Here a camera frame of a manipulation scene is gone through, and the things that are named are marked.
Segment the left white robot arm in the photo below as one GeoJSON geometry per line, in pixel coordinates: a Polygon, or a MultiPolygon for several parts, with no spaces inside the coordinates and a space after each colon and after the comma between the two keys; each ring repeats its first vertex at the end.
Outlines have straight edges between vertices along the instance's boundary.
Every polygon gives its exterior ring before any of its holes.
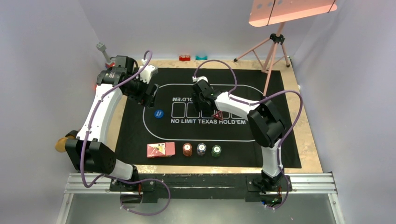
{"type": "Polygon", "coordinates": [[[136,166],[117,159],[106,141],[111,119],[122,96],[144,107],[155,104],[159,86],[151,79],[158,69],[150,64],[151,51],[145,52],[141,62],[138,67],[133,58],[116,56],[114,66],[98,74],[94,101],[87,118],[82,128],[70,132],[65,141],[65,150],[81,175],[91,172],[121,179],[121,185],[128,191],[139,186],[136,166]]]}

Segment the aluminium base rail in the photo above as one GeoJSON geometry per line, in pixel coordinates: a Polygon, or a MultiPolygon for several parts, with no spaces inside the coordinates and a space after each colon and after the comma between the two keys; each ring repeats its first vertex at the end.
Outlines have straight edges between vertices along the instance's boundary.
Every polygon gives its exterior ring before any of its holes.
{"type": "Polygon", "coordinates": [[[71,174],[59,224],[343,224],[332,174],[289,174],[289,193],[263,193],[259,174],[154,174],[141,191],[71,174]]]}

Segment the pink playing card box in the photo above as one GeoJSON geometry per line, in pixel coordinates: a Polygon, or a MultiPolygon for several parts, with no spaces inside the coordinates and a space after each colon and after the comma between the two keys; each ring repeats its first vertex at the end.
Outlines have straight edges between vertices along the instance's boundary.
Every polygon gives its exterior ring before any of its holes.
{"type": "Polygon", "coordinates": [[[173,155],[175,155],[174,142],[147,144],[147,158],[170,157],[173,155]]]}

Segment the blue poker chip stack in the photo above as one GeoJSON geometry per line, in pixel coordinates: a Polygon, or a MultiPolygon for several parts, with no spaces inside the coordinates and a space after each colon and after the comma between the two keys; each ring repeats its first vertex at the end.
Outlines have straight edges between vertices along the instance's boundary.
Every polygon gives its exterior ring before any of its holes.
{"type": "Polygon", "coordinates": [[[206,153],[207,146],[204,143],[197,145],[197,154],[203,156],[206,153]]]}

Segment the red small block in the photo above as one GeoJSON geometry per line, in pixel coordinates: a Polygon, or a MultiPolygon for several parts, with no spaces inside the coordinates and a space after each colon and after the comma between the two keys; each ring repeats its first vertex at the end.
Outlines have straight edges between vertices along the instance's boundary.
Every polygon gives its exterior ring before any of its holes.
{"type": "Polygon", "coordinates": [[[180,55],[179,56],[179,61],[190,61],[191,56],[190,55],[180,55]]]}

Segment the green poker chip stack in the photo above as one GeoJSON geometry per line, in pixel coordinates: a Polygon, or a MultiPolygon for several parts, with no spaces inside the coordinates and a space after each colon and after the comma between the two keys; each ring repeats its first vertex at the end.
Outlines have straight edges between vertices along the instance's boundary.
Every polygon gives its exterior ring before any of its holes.
{"type": "Polygon", "coordinates": [[[222,151],[221,146],[215,145],[215,146],[212,147],[211,155],[212,155],[213,157],[219,157],[220,154],[221,154],[221,151],[222,151]]]}

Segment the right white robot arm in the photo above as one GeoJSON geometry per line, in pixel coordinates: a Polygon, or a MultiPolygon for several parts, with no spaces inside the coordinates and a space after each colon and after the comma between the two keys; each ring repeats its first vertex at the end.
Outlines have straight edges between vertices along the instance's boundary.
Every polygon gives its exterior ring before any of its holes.
{"type": "Polygon", "coordinates": [[[214,89],[206,77],[192,78],[192,101],[200,112],[227,112],[248,122],[254,140],[262,150],[262,183],[273,190],[280,185],[283,164],[281,140],[285,134],[283,118],[271,100],[252,101],[228,91],[214,89]]]}

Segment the pink music stand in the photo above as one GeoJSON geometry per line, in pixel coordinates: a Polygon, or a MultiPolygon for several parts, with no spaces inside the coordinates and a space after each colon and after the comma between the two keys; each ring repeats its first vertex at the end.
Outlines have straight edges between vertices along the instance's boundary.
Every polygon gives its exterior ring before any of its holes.
{"type": "Polygon", "coordinates": [[[253,27],[279,24],[278,30],[272,33],[269,38],[234,58],[234,61],[237,62],[249,53],[255,55],[261,71],[267,74],[263,90],[263,96],[266,96],[274,65],[281,60],[285,60],[286,67],[291,66],[284,46],[285,37],[282,34],[286,22],[333,12],[337,9],[336,0],[255,0],[248,23],[253,27]],[[265,62],[262,63],[256,49],[269,41],[272,41],[272,44],[265,62]]]}

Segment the red triangular button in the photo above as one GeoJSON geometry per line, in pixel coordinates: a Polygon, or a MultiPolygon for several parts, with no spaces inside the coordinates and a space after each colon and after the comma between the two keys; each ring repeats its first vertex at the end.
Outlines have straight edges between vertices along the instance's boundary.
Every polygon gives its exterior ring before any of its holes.
{"type": "Polygon", "coordinates": [[[224,116],[223,116],[223,112],[222,112],[222,111],[217,111],[217,112],[215,112],[215,113],[212,115],[212,117],[213,117],[214,119],[217,119],[217,120],[220,120],[220,121],[223,121],[223,120],[224,120],[224,116]]]}

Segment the teal small block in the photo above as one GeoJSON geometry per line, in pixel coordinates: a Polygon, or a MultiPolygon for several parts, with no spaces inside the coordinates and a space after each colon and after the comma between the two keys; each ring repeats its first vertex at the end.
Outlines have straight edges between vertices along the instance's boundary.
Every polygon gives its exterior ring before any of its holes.
{"type": "Polygon", "coordinates": [[[196,55],[195,59],[196,60],[207,60],[208,56],[206,56],[206,55],[196,55]]]}

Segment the blue round dealer button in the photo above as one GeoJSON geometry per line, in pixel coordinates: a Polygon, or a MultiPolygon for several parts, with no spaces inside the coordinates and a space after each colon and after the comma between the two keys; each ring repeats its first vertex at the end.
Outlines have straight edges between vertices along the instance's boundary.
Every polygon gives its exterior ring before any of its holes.
{"type": "Polygon", "coordinates": [[[154,112],[154,117],[157,119],[161,119],[164,116],[164,111],[163,110],[156,110],[154,112]]]}

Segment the black poker table mat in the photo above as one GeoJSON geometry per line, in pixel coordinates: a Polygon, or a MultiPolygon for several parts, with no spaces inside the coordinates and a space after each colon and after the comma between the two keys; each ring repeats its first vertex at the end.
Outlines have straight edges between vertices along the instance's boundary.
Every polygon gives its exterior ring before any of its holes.
{"type": "Polygon", "coordinates": [[[219,166],[261,168],[262,151],[254,140],[248,122],[233,114],[224,113],[220,121],[195,111],[191,100],[192,75],[205,76],[219,91],[237,85],[233,94],[250,100],[260,100],[266,74],[259,70],[180,69],[160,68],[152,82],[159,85],[155,105],[145,108],[127,99],[115,145],[117,157],[135,165],[219,166]],[[163,110],[161,119],[154,117],[163,110]],[[175,155],[147,158],[147,144],[174,142],[175,155]],[[192,145],[192,155],[183,155],[183,145],[192,145]],[[197,145],[207,146],[203,156],[197,145]],[[222,148],[219,157],[211,155],[212,147],[222,148]]]}

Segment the red poker chip stack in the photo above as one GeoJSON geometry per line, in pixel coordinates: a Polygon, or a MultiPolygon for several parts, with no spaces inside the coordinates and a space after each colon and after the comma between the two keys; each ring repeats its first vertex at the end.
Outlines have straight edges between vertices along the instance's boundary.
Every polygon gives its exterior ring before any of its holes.
{"type": "Polygon", "coordinates": [[[183,155],[191,156],[192,155],[192,145],[190,143],[185,143],[183,145],[183,155]]]}

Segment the gold microphone on stand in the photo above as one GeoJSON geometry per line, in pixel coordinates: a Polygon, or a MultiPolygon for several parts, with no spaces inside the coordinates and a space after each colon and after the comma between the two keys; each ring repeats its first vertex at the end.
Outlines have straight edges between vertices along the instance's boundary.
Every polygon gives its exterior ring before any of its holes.
{"type": "Polygon", "coordinates": [[[66,152],[65,144],[68,139],[75,139],[78,134],[77,130],[72,130],[64,137],[60,138],[55,144],[55,150],[60,153],[66,152]]]}

